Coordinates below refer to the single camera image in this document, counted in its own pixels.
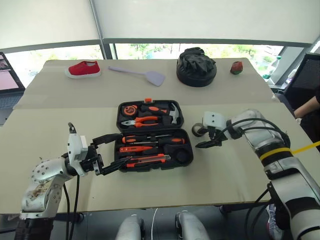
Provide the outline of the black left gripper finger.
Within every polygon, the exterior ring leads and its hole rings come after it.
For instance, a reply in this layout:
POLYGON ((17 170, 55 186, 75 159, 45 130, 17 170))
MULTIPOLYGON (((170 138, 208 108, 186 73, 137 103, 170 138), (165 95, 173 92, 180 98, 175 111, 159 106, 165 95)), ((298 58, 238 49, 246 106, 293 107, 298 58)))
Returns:
POLYGON ((108 174, 113 173, 115 171, 118 171, 123 166, 125 166, 130 159, 131 159, 131 157, 127 156, 127 157, 119 159, 118 161, 114 161, 110 165, 108 165, 107 167, 102 168, 100 171, 100 174, 105 176, 105 175, 108 175, 108 174))
POLYGON ((98 148, 98 146, 101 144, 108 144, 118 139, 121 139, 122 137, 123 135, 121 133, 105 134, 94 138, 91 144, 98 148))

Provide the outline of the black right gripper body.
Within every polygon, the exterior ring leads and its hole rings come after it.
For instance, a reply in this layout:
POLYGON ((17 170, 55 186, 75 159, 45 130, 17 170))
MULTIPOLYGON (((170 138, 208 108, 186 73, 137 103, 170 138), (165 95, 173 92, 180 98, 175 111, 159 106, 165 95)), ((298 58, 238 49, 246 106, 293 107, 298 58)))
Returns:
POLYGON ((217 127, 213 126, 208 126, 207 129, 210 141, 216 141, 218 146, 222 146, 222 142, 227 140, 227 137, 225 135, 225 129, 218 129, 217 127))

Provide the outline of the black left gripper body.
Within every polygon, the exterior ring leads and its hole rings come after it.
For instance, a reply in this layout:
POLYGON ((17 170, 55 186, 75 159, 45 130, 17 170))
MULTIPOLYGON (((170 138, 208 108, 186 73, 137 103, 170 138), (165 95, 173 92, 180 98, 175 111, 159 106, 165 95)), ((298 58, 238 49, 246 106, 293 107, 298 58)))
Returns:
POLYGON ((98 153, 98 147, 91 143, 84 160, 80 162, 80 166, 85 173, 94 172, 97 176, 102 174, 104 166, 101 154, 98 153))

